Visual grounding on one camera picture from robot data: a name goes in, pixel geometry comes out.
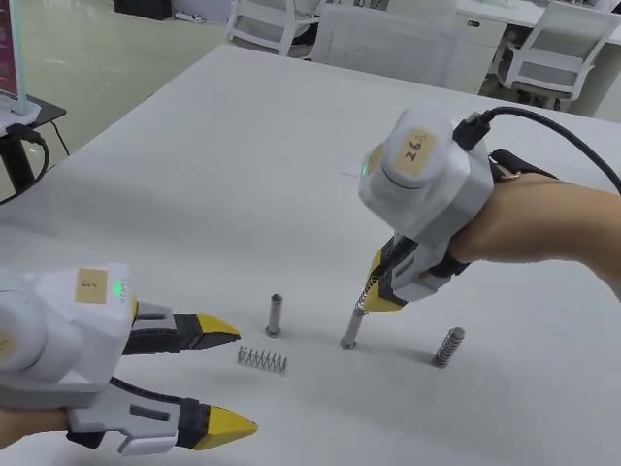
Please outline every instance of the green led light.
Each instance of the green led light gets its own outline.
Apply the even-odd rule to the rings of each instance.
[[[123,283],[121,281],[114,282],[114,296],[120,297],[123,294]]]

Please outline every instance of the screen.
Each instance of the screen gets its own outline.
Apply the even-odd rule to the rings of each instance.
[[[9,0],[0,0],[0,90],[17,97],[17,71]]]

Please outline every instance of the metal rod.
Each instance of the metal rod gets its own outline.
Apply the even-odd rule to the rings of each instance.
[[[362,324],[362,319],[364,318],[367,312],[359,306],[353,308],[353,312],[351,313],[351,319],[349,320],[349,325],[347,326],[347,330],[345,331],[345,335],[341,338],[341,348],[344,350],[351,350],[356,346],[356,338],[358,338],[358,331],[360,331],[360,325]]]
[[[275,294],[270,301],[270,320],[265,327],[265,333],[270,338],[278,338],[280,335],[280,314],[282,311],[282,296]]]

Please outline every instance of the desk leg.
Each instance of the desk leg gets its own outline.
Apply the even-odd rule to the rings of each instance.
[[[34,182],[35,176],[20,140],[0,138],[0,157],[16,192],[23,191]]]

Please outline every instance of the drawer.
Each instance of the drawer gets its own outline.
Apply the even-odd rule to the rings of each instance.
[[[506,24],[480,17],[472,17],[458,13],[455,16],[455,27],[464,40],[497,47],[505,34]]]

